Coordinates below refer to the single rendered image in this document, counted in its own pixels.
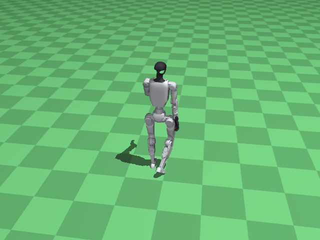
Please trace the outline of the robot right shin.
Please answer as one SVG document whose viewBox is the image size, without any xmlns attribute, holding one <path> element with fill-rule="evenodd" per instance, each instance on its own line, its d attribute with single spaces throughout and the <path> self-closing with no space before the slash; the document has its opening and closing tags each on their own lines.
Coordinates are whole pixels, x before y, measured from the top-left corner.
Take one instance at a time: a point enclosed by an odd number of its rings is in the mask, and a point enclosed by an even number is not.
<svg viewBox="0 0 320 240">
<path fill-rule="evenodd" d="M 159 167 L 161 167 L 161 169 L 164 168 L 164 165 L 165 165 L 167 159 L 169 158 L 169 156 L 171 154 L 171 151 L 173 149 L 173 144 L 174 144 L 174 142 L 171 140 L 169 142 L 168 147 L 167 146 L 163 147 L 161 162 L 160 162 L 160 165 L 159 165 Z"/>
</svg>

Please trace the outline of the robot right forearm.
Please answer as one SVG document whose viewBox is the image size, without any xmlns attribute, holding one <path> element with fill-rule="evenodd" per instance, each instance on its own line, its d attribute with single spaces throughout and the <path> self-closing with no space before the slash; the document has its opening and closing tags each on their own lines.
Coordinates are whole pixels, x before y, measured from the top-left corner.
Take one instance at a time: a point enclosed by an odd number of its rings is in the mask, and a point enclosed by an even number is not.
<svg viewBox="0 0 320 240">
<path fill-rule="evenodd" d="M 175 116 L 178 116 L 178 99 L 176 99 L 176 104 L 173 104 L 171 107 L 172 107 L 172 117 L 175 119 Z"/>
</svg>

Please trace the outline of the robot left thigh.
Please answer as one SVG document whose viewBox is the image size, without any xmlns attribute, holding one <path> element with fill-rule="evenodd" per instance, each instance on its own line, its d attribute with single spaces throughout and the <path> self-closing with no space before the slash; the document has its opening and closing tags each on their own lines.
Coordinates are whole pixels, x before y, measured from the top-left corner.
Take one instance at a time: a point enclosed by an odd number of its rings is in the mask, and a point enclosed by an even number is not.
<svg viewBox="0 0 320 240">
<path fill-rule="evenodd" d="M 146 123 L 146 128 L 147 128 L 147 132 L 148 132 L 149 145 L 153 146 L 156 144 L 155 122 L 153 121 L 153 114 L 147 113 L 145 115 L 144 122 Z"/>
</svg>

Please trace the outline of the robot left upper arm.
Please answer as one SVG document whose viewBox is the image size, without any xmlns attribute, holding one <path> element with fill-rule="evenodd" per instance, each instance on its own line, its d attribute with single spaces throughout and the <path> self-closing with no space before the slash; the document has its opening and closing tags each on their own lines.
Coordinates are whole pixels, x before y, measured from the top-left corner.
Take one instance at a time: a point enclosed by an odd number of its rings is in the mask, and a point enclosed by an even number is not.
<svg viewBox="0 0 320 240">
<path fill-rule="evenodd" d="M 145 80 L 143 81 L 143 89 L 144 89 L 144 94 L 146 96 L 150 96 L 150 92 L 149 92 L 149 83 L 150 83 L 150 78 L 145 78 Z"/>
</svg>

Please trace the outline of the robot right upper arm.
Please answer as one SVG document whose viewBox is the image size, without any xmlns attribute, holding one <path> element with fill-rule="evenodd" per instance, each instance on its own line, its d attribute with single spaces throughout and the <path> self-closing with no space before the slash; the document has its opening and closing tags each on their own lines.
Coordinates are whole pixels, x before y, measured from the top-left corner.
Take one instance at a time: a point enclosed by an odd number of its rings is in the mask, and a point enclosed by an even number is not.
<svg viewBox="0 0 320 240">
<path fill-rule="evenodd" d="M 169 81 L 168 82 L 168 87 L 171 90 L 171 99 L 170 99 L 170 103 L 172 105 L 176 105 L 177 104 L 177 83 L 173 82 L 173 81 Z"/>
</svg>

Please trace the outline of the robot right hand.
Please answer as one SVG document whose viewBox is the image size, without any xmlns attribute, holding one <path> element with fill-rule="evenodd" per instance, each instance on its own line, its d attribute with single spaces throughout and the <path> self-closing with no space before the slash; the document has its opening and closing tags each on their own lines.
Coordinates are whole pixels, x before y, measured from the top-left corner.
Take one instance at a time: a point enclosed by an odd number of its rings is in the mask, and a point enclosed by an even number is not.
<svg viewBox="0 0 320 240">
<path fill-rule="evenodd" d="M 178 116 L 175 116 L 174 122 L 175 122 L 175 129 L 174 131 L 178 131 L 179 130 L 179 121 L 178 121 Z"/>
</svg>

